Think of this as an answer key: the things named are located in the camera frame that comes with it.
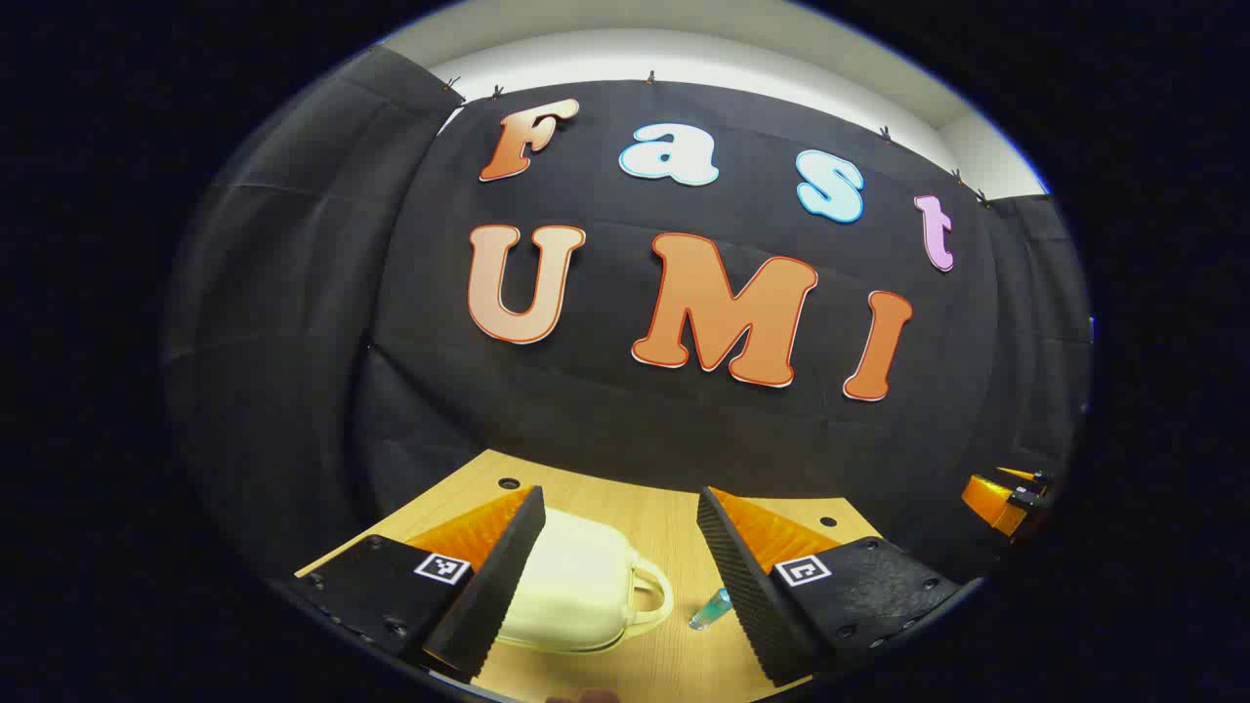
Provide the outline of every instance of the letter m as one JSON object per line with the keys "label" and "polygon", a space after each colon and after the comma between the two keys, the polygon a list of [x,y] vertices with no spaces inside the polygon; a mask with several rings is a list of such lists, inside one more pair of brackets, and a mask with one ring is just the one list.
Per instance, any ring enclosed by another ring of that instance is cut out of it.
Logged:
{"label": "letter m", "polygon": [[690,352],[681,344],[681,331],[689,319],[702,370],[719,367],[749,334],[742,353],[729,363],[730,375],[759,385],[790,385],[790,350],[802,303],[816,286],[815,269],[798,259],[774,256],[734,295],[725,264],[710,240],[666,233],[656,236],[651,248],[664,260],[664,275],[651,329],[634,343],[635,359],[670,369],[685,365]]}

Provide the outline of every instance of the wooden table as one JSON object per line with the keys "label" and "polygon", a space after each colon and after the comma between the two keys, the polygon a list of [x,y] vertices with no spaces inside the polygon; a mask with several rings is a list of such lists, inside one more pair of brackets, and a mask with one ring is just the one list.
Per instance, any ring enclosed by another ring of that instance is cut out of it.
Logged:
{"label": "wooden table", "polygon": [[[750,702],[809,678],[776,688],[760,669],[735,612],[702,632],[690,629],[691,615],[721,588],[720,574],[695,522],[699,495],[591,478],[486,450],[386,517],[369,530],[296,572],[308,572],[366,534],[409,539],[429,528],[499,498],[501,478],[541,485],[545,504],[609,524],[629,538],[640,554],[665,569],[672,583],[672,614],[660,627],[589,657],[562,657],[496,643],[472,684],[506,698],[542,703],[549,695],[576,699],[586,688],[609,688],[622,703],[661,700]],[[752,498],[838,542],[878,532],[845,499]],[[835,527],[820,518],[831,517]],[[648,595],[636,592],[635,595]],[[644,609],[658,605],[638,603]]]}

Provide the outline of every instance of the small glass bottle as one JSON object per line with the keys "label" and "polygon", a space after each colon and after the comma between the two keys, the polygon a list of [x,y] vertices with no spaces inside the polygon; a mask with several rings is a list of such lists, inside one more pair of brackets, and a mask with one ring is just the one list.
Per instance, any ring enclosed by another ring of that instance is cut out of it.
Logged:
{"label": "small glass bottle", "polygon": [[706,605],[695,613],[695,617],[690,618],[690,628],[704,629],[728,613],[734,604],[729,602],[729,592],[721,588],[708,600]]}

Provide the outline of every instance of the white wall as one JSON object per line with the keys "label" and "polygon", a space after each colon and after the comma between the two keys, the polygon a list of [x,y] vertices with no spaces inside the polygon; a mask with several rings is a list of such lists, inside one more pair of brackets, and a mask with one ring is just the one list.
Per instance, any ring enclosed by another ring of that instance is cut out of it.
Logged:
{"label": "white wall", "polygon": [[970,111],[944,126],[940,134],[959,164],[964,183],[984,190],[986,198],[1045,193],[1024,156],[980,114]]}
{"label": "white wall", "polygon": [[938,130],[895,103],[811,64],[702,34],[654,29],[572,31],[504,44],[426,68],[444,81],[460,76],[454,88],[469,100],[490,96],[495,85],[516,91],[561,83],[641,80],[654,70],[660,81],[759,93],[808,105],[874,133],[886,125],[891,139],[942,169],[959,165]]}

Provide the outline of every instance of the black fabric backdrop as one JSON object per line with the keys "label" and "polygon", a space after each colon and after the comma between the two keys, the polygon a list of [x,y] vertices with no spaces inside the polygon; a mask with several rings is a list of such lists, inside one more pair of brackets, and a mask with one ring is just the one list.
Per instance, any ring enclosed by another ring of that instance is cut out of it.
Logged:
{"label": "black fabric backdrop", "polygon": [[[580,113],[529,170],[478,181],[502,116],[566,98]],[[846,497],[951,578],[985,573],[1002,539],[959,499],[968,475],[995,463],[1060,470],[1088,385],[1084,285],[1048,199],[982,208],[869,130],[735,90],[542,88],[469,104],[434,139],[459,100],[375,49],[261,128],[196,218],[165,345],[171,414],[210,509],[255,565],[289,573],[492,448],[670,489]],[[716,181],[619,168],[632,133],[665,121],[714,136]],[[799,204],[805,149],[864,174],[858,221]],[[920,195],[952,221],[949,273],[925,255]],[[511,309],[532,295],[532,230],[586,231],[560,321],[536,344],[491,339],[469,315],[469,233],[484,224],[521,230],[504,278]],[[816,268],[792,385],[630,357],[654,311],[651,240],[664,231],[714,240],[735,291],[772,255]],[[914,316],[889,395],[861,403],[841,384],[872,290],[904,295]]]}

